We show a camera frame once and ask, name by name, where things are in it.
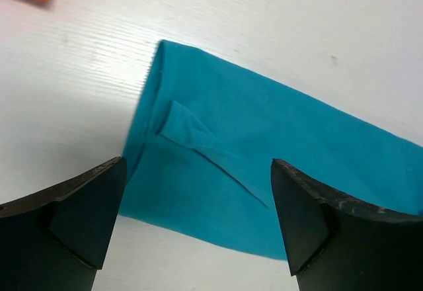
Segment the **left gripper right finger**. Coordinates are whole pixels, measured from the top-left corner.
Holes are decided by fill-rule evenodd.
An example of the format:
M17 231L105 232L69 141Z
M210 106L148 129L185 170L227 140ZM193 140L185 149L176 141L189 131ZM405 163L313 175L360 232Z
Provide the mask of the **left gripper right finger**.
M421 290L422 218L370 204L275 159L271 186L300 290Z

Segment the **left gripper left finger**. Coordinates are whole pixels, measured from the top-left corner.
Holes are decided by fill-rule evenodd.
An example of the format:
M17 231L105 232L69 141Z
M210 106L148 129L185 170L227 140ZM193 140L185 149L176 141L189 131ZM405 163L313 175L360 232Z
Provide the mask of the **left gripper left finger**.
M115 157L1 205L2 290L91 290L126 185Z

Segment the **teal t-shirt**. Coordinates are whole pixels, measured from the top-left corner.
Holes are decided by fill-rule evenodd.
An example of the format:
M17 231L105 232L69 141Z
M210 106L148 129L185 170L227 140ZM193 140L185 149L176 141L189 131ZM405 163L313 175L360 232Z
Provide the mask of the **teal t-shirt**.
M124 147L120 213L284 260L274 159L385 208L422 212L422 148L203 50L163 40Z

